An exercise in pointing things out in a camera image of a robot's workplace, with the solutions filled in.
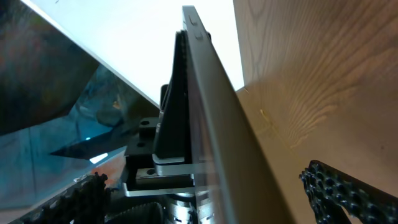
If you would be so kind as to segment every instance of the wooden surface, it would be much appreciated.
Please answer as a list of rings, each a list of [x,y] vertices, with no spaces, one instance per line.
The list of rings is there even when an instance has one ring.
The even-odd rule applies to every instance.
[[[398,196],[398,1],[234,0],[239,99],[298,223],[318,159]]]

